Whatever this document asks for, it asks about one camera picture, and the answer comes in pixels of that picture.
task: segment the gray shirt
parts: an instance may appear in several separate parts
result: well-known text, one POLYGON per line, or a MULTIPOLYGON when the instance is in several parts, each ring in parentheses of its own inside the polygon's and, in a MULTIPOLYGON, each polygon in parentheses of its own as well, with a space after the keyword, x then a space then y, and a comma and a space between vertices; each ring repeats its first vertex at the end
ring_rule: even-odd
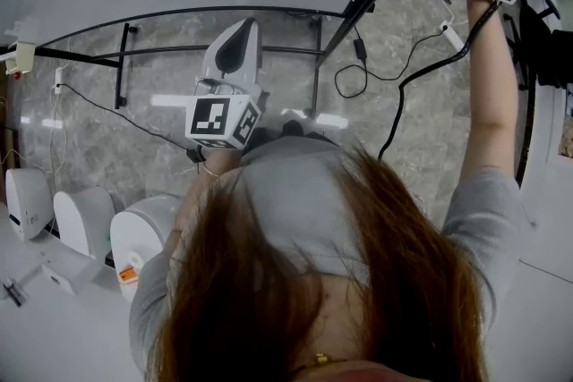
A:
MULTIPOLYGON (((245 155, 243 178, 267 240, 298 265, 297 247, 318 272, 352 276, 368 284, 368 267, 358 250, 346 203, 329 166, 342 160, 338 147, 320 140, 286 137, 245 155)), ((188 238, 193 228, 184 232, 188 238)), ((488 330, 533 233, 515 180, 487 167, 459 184, 443 233, 464 250, 481 290, 482 321, 488 330)), ((130 312, 133 358, 141 370, 161 320, 169 311, 183 253, 162 253, 141 270, 130 312)))

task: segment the white robot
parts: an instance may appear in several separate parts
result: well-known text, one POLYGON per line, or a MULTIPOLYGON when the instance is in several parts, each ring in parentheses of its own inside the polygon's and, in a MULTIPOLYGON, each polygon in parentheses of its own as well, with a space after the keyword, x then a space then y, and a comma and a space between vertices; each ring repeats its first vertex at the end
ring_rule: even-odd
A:
POLYGON ((254 18, 225 30, 207 49, 185 117, 185 137, 210 149, 243 149, 261 117, 261 35, 254 18))

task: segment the necklace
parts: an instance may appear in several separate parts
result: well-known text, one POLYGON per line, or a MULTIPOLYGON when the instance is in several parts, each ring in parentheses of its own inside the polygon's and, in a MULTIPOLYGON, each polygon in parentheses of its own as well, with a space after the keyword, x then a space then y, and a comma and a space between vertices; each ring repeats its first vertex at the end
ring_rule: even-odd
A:
POLYGON ((288 376, 289 378, 292 378, 293 376, 295 376, 304 369, 312 368, 313 366, 326 366, 327 364, 339 363, 341 361, 346 361, 346 360, 332 360, 328 355, 325 355, 324 353, 317 353, 316 355, 314 355, 313 362, 304 364, 302 366, 299 366, 295 370, 290 371, 288 373, 288 376))

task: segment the gray marble floor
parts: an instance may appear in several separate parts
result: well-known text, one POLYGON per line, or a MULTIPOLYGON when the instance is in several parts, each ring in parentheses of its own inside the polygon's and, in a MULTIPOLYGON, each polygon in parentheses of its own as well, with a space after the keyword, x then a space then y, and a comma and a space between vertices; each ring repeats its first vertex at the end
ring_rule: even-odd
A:
MULTIPOLYGON (((451 7, 456 21, 465 17, 464 3, 451 7)), ((128 47, 164 47, 209 43, 223 29, 246 13, 180 14, 135 21, 140 32, 130 37, 128 47)), ((268 45, 312 47, 313 33, 307 21, 283 13, 255 13, 261 22, 263 42, 268 45)), ((368 66, 381 77, 399 74, 412 45, 436 33, 450 15, 440 0, 378 0, 376 10, 358 24, 368 49, 368 66)), ((325 21, 323 43, 338 26, 325 21)), ((73 37, 72 51, 100 54, 119 46, 122 25, 94 30, 73 37)), ((466 25, 457 26, 466 35, 466 25)), ((325 123, 301 117, 311 104, 313 59, 301 55, 267 53, 260 83, 270 93, 263 125, 279 126, 288 118, 301 120, 309 129, 324 133, 344 147, 361 142, 377 154, 389 134, 398 106, 398 85, 370 79, 358 98, 345 100, 335 90, 335 71, 355 62, 351 33, 322 66, 319 114, 325 123), (341 123, 343 127, 333 124, 341 123)), ((68 41, 57 45, 68 47, 68 41)), ((410 71, 452 54, 444 37, 432 38, 415 51, 410 71)), ((201 72, 202 53, 171 53, 126 59, 123 93, 128 106, 120 111, 136 123, 191 146, 184 138, 184 109, 153 106, 157 94, 192 94, 194 78, 201 72)), ((59 63, 37 58, 33 72, 19 81, 10 80, 10 122, 20 131, 21 153, 28 159, 57 169, 58 190, 79 191, 94 185, 105 187, 119 211, 134 201, 158 193, 183 195, 195 176, 184 151, 133 128, 117 116, 91 106, 64 89, 58 101, 67 138, 59 123, 53 130, 50 164, 50 87, 58 65, 65 66, 64 82, 91 100, 112 107, 115 90, 113 69, 80 63, 59 63)), ((340 78, 344 91, 360 87, 363 74, 349 72, 340 78)), ((456 186, 469 128, 468 66, 461 61, 414 82, 407 90, 406 110, 387 161, 398 171, 420 207, 435 222, 443 221, 456 186)))

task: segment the brown hair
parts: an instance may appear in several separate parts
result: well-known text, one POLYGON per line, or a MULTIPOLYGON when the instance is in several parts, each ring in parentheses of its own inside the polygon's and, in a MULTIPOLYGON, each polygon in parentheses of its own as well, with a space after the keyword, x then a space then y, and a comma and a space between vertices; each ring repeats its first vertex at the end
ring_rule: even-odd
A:
MULTIPOLYGON (((468 262, 389 167, 362 151, 351 162, 333 173, 370 270, 365 358, 417 378, 482 381, 468 262)), ((265 240, 246 192, 211 189, 198 221, 148 373, 162 382, 288 380, 321 309, 320 278, 296 282, 300 272, 265 240)))

